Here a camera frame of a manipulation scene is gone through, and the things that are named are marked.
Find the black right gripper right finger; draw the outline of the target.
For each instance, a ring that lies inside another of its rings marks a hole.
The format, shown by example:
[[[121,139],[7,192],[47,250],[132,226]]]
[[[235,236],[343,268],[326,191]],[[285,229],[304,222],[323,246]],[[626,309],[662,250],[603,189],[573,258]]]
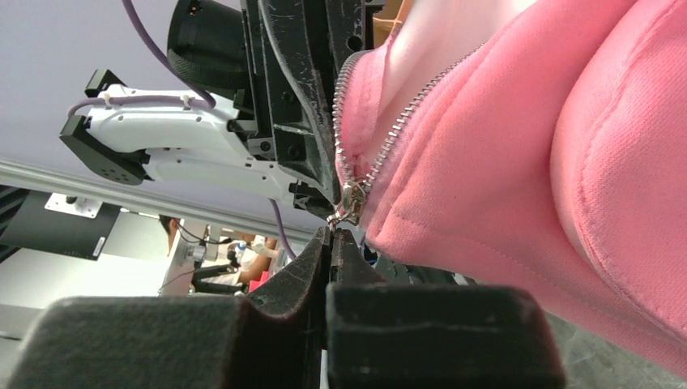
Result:
[[[521,289],[392,284],[348,230],[333,234],[326,289],[332,388],[563,388],[544,312]]]

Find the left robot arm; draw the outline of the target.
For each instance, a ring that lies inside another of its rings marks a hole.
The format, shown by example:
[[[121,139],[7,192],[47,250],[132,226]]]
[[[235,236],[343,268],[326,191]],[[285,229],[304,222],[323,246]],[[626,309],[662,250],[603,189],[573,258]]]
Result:
[[[185,88],[152,91],[95,71],[60,140],[95,175],[126,186],[197,182],[328,217],[343,196],[335,111],[348,62],[373,45],[381,1],[178,1],[159,47]]]

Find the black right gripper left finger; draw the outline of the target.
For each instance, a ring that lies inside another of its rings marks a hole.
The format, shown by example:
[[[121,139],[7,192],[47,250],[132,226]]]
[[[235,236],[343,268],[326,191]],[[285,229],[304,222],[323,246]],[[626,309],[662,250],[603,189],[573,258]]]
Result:
[[[242,297],[70,297],[22,343],[10,388],[317,388],[332,234]]]

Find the pink zip-up jacket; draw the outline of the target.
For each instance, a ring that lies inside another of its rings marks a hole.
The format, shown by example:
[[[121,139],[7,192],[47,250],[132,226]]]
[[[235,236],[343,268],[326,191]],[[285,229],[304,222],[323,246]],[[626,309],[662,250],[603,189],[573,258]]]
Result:
[[[341,209],[686,375],[686,4],[417,1],[335,89]]]

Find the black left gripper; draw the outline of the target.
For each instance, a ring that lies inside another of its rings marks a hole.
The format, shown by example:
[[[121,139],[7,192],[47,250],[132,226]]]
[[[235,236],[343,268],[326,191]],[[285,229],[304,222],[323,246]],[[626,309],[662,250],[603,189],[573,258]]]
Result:
[[[340,201],[332,110],[344,62],[373,46],[382,1],[243,1],[254,114],[277,165],[296,181],[286,200],[326,218]]]

